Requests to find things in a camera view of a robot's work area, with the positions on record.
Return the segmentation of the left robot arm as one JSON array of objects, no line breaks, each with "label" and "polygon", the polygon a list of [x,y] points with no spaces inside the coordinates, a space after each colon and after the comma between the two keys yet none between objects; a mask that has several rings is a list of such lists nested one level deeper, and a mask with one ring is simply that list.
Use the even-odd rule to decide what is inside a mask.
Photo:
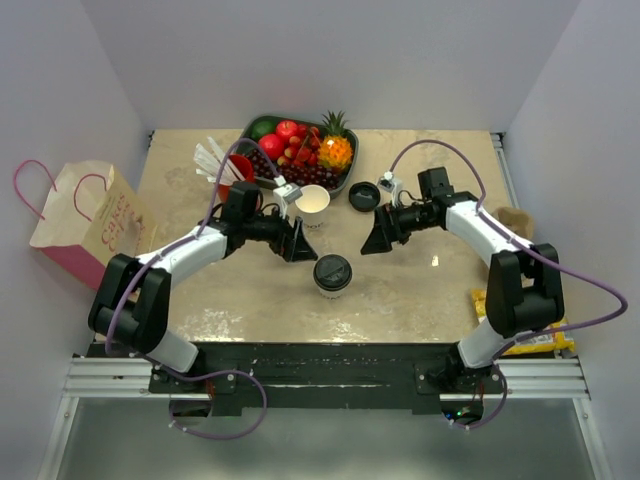
[{"label": "left robot arm", "polygon": [[137,257],[115,255],[107,264],[88,316],[89,328],[105,337],[105,352],[118,343],[172,370],[185,392],[200,390],[207,368],[196,361],[199,349],[169,330],[172,288],[201,269],[228,258],[247,241],[266,243],[286,262],[315,261],[303,233],[303,220],[289,220],[287,207],[301,189],[276,179],[276,206],[261,210],[258,185],[234,183],[226,201],[209,207],[205,218],[180,239]]}]

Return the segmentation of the orange plastic pineapple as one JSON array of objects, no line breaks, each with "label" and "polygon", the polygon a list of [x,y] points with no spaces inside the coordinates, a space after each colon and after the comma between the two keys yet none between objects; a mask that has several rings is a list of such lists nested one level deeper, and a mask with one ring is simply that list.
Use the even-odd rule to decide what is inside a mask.
[{"label": "orange plastic pineapple", "polygon": [[323,116],[324,137],[317,151],[318,163],[338,174],[352,163],[353,148],[346,137],[345,113],[328,111]]}]

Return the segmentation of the dark red grape bunch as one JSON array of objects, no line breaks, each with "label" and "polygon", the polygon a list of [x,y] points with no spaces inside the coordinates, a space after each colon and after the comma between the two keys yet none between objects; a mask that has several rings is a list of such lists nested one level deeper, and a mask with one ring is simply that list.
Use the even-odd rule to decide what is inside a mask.
[{"label": "dark red grape bunch", "polygon": [[[275,189],[276,175],[271,170],[269,161],[257,149],[251,150],[246,157],[253,167],[256,183],[262,188]],[[277,173],[282,175],[287,182],[300,187],[320,185],[328,191],[334,191],[341,187],[346,179],[345,174],[334,173],[319,164],[308,165],[304,162],[294,162],[286,155],[281,155],[273,164]]]}]

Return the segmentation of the white paper coffee cup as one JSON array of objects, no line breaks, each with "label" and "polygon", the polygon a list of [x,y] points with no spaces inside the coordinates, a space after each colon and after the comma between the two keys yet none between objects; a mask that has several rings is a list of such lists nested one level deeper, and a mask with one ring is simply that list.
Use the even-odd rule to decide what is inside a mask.
[{"label": "white paper coffee cup", "polygon": [[340,289],[331,290],[331,289],[325,289],[325,288],[319,286],[318,287],[318,291],[319,291],[320,295],[323,296],[324,298],[329,299],[329,300],[336,300],[336,299],[342,297],[346,292],[348,292],[349,288],[348,287],[343,287],[343,288],[340,288]]}]

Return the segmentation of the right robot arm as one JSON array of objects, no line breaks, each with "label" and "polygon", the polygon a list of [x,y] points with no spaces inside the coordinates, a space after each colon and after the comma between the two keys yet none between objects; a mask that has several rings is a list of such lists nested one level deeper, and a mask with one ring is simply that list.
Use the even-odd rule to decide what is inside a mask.
[{"label": "right robot arm", "polygon": [[423,171],[418,180],[420,199],[404,205],[401,181],[392,172],[379,179],[392,199],[375,209],[361,252],[387,253],[412,233],[439,227],[463,240],[488,266],[485,320],[451,347],[442,369],[429,376],[442,389],[466,393],[519,335],[540,333],[563,318],[561,278],[552,267],[558,254],[553,246],[534,245],[494,222],[473,194],[455,191],[445,168]]}]

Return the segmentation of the yellow snack bag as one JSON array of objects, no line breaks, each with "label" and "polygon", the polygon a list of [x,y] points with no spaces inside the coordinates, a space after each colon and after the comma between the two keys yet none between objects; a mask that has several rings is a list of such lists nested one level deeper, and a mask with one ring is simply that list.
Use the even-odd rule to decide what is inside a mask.
[{"label": "yellow snack bag", "polygon": [[[472,289],[470,295],[478,323],[481,324],[487,318],[485,309],[486,291],[483,289]],[[525,355],[554,351],[568,351],[570,354],[574,354],[576,352],[575,341],[569,333],[550,332],[551,329],[566,326],[567,324],[567,320],[563,318],[561,321],[551,324],[543,335],[526,341],[517,341],[514,346],[505,352],[505,355]]]}]

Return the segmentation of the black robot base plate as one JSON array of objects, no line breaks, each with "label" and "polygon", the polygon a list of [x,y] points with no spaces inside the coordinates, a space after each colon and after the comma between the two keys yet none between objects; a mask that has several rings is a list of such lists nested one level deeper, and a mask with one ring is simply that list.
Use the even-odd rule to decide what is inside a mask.
[{"label": "black robot base plate", "polygon": [[216,415],[243,408],[409,410],[461,417],[503,392],[496,367],[472,370],[451,343],[200,342],[183,379],[155,370],[154,394],[203,396]]}]

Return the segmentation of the red apple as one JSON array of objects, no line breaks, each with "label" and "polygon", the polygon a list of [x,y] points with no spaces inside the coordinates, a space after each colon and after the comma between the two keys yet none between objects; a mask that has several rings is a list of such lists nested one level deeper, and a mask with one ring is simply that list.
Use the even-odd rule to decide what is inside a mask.
[{"label": "red apple", "polygon": [[258,144],[272,161],[277,161],[284,154],[286,148],[286,143],[276,133],[264,135]]},{"label": "red apple", "polygon": [[276,125],[275,134],[284,142],[298,134],[298,124],[292,120],[282,120]]}]

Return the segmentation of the red plastic cup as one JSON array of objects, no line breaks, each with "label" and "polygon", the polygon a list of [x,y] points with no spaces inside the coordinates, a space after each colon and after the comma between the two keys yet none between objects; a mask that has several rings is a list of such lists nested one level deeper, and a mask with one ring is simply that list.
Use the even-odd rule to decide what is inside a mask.
[{"label": "red plastic cup", "polygon": [[218,188],[218,198],[222,203],[227,200],[231,186],[239,181],[255,182],[253,165],[248,158],[231,154]]}]

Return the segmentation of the aluminium frame rail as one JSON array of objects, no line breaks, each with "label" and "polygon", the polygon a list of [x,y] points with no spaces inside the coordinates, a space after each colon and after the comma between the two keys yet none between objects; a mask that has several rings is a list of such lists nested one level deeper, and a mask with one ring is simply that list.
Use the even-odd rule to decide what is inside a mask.
[{"label": "aluminium frame rail", "polygon": [[[469,398],[483,393],[486,399],[570,399],[590,397],[583,370],[577,359],[507,358],[496,367],[506,379],[503,387],[495,373],[486,380],[472,380],[468,386],[441,391],[443,400]],[[320,362],[298,364],[291,373],[282,365],[268,366],[256,359],[242,371],[255,377],[273,393],[320,393],[327,390],[346,393],[389,393],[397,388],[409,394],[435,395],[436,387],[428,382],[426,368],[411,362],[408,366],[390,363],[383,368],[380,380],[374,377],[373,364]],[[76,358],[67,374],[63,395],[68,398],[133,399],[175,398],[205,399],[205,390],[172,377],[162,378],[157,368],[142,359]]]}]

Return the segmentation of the black coffee cup lid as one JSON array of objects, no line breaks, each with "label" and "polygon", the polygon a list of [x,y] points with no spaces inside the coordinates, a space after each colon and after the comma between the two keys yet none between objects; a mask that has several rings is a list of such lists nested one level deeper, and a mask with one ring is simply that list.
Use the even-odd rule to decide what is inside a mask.
[{"label": "black coffee cup lid", "polygon": [[374,211],[379,205],[380,198],[377,186],[368,181],[354,183],[348,192],[350,205],[362,213]]}]

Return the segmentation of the paper bag pink handles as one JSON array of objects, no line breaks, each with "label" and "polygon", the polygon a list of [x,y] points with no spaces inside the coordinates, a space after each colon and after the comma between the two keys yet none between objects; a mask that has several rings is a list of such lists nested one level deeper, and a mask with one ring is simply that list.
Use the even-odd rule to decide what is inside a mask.
[{"label": "paper bag pink handles", "polygon": [[[19,174],[30,164],[41,167],[50,183],[41,207],[33,206],[18,185]],[[151,249],[157,231],[152,211],[110,163],[67,163],[53,176],[42,162],[25,160],[14,171],[13,187],[38,218],[30,247],[93,290],[112,257],[135,257]]]}]

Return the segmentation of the green lime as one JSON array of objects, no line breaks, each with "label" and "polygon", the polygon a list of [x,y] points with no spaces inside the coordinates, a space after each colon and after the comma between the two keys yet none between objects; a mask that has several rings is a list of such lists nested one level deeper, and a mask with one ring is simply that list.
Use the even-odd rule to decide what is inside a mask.
[{"label": "green lime", "polygon": [[260,120],[253,124],[250,138],[259,142],[266,135],[273,134],[276,129],[276,123],[271,120]]}]

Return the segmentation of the brown cardboard cup carrier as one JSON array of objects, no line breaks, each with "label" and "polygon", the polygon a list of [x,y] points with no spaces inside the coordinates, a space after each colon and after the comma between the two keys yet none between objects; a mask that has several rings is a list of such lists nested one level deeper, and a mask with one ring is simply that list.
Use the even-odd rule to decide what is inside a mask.
[{"label": "brown cardboard cup carrier", "polygon": [[492,216],[518,236],[532,240],[534,236],[534,219],[524,210],[513,207],[499,207]]}]

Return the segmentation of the dark green fruit tray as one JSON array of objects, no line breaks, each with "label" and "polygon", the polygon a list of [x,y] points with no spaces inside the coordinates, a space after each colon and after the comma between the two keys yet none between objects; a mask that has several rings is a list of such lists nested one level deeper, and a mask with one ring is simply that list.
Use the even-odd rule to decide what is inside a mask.
[{"label": "dark green fruit tray", "polygon": [[[250,132],[251,132],[251,129],[252,129],[253,124],[254,124],[255,122],[257,122],[257,121],[260,121],[260,120],[271,120],[271,121],[273,121],[274,123],[276,123],[276,125],[277,125],[280,121],[282,121],[282,120],[292,120],[292,121],[294,121],[294,122],[296,122],[296,123],[302,123],[302,124],[307,124],[307,125],[310,125],[310,126],[316,126],[316,127],[318,127],[318,128],[319,128],[319,130],[320,130],[321,142],[322,142],[323,137],[324,137],[324,135],[325,135],[325,133],[324,133],[324,128],[323,128],[323,119],[322,119],[320,122],[311,122],[311,121],[299,120],[299,119],[292,119],[292,118],[289,118],[289,117],[283,117],[283,116],[277,116],[277,115],[261,115],[261,116],[256,117],[256,118],[255,118],[255,119],[253,119],[252,121],[250,121],[250,122],[249,122],[249,124],[244,128],[244,131],[243,131],[243,133],[242,133],[242,136],[243,136],[244,138],[246,138],[246,139],[251,140],[251,141],[252,141],[252,143],[251,143],[251,144],[243,144],[243,145],[241,145],[241,146],[237,147],[237,148],[236,148],[236,152],[237,152],[238,154],[243,155],[243,156],[245,156],[245,157],[246,157],[246,155],[247,155],[251,150],[253,150],[253,149],[257,149],[257,150],[258,150],[258,151],[259,151],[259,152],[260,152],[260,153],[261,153],[261,154],[262,154],[262,155],[263,155],[263,156],[264,156],[264,157],[269,161],[269,163],[270,163],[270,167],[271,167],[271,170],[274,172],[274,174],[276,175],[276,177],[277,177],[279,174],[277,173],[276,167],[275,167],[275,166],[274,166],[274,164],[273,164],[273,162],[274,162],[274,161],[272,161],[272,160],[270,160],[270,159],[268,158],[268,156],[264,153],[264,151],[262,150],[262,148],[259,146],[258,142],[254,141],[254,140],[252,140],[252,139],[250,138]],[[341,187],[339,187],[337,190],[334,190],[334,191],[328,191],[328,190],[327,190],[327,191],[329,192],[329,194],[330,194],[330,196],[331,196],[332,198],[336,197],[336,196],[337,196],[337,195],[342,191],[342,189],[343,189],[343,188],[344,188],[344,186],[346,185],[346,182],[347,182],[347,180],[348,180],[348,178],[349,178],[349,175],[351,174],[351,170],[352,170],[352,168],[355,166],[355,163],[356,163],[357,150],[358,150],[358,139],[357,139],[357,137],[356,137],[355,133],[354,133],[352,130],[348,129],[348,128],[346,127],[346,125],[345,125],[345,128],[346,128],[346,137],[347,137],[347,139],[349,140],[349,142],[351,143],[352,148],[353,148],[352,163],[351,163],[351,165],[350,165],[350,166],[349,166],[345,171],[343,171],[342,173],[338,173],[338,174],[345,174],[345,175],[346,175],[346,179],[344,180],[343,185],[342,185]]]}]

